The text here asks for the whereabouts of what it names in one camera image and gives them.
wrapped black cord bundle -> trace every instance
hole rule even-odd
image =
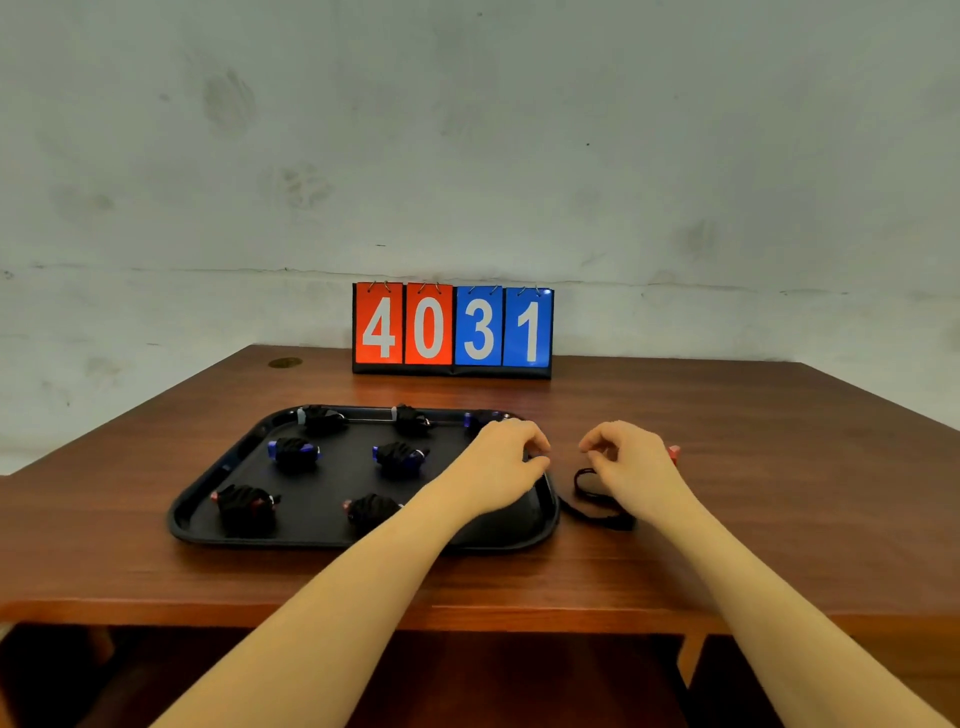
[[[280,496],[262,488],[230,484],[210,498],[220,510],[220,521],[230,536],[266,536],[276,528],[276,505]]]
[[[414,449],[406,443],[390,443],[373,448],[373,462],[390,478],[414,477],[430,454],[429,448]]]
[[[332,435],[347,429],[349,420],[335,409],[321,404],[308,404],[297,410],[297,422],[306,428],[309,435]]]
[[[498,423],[501,420],[509,420],[509,412],[500,412],[492,409],[474,409],[464,416],[464,428],[467,430],[467,436],[472,440],[480,430],[490,423]]]
[[[288,474],[305,473],[317,466],[320,451],[302,437],[281,437],[267,443],[267,454]]]
[[[406,404],[398,404],[392,411],[396,431],[406,437],[422,437],[435,426],[426,415]]]
[[[392,498],[378,496],[376,493],[344,502],[347,520],[361,537],[373,531],[402,507]]]

brown tabletop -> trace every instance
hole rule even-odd
[[[282,356],[300,366],[274,369]],[[0,479],[0,621],[256,625],[329,551],[231,550],[167,531],[173,499],[265,415],[307,402],[511,409],[585,464],[624,419],[683,446],[681,471],[761,559],[854,633],[960,633],[960,432],[802,364],[566,357],[552,381],[354,376],[347,351],[248,347]],[[564,514],[505,556],[442,557],[411,629],[724,631],[651,528]]]

hand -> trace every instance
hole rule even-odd
[[[580,441],[590,465],[629,513],[654,525],[697,499],[659,435],[625,422],[602,423]]]
[[[523,452],[536,455],[523,462]],[[505,508],[546,473],[550,443],[529,420],[504,420],[485,426],[470,446],[437,478],[464,507],[465,522]]]

person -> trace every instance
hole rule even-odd
[[[787,728],[950,726],[766,567],[687,487],[659,436],[603,423],[580,443],[611,494],[686,557]],[[524,451],[532,456],[524,459]],[[453,535],[546,472],[532,422],[484,427],[447,470],[253,630],[155,723],[344,726]]]

forearm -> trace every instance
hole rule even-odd
[[[699,502],[656,525],[706,583],[788,728],[949,726]]]
[[[437,484],[314,577],[156,726],[345,725],[423,577],[465,522]]]

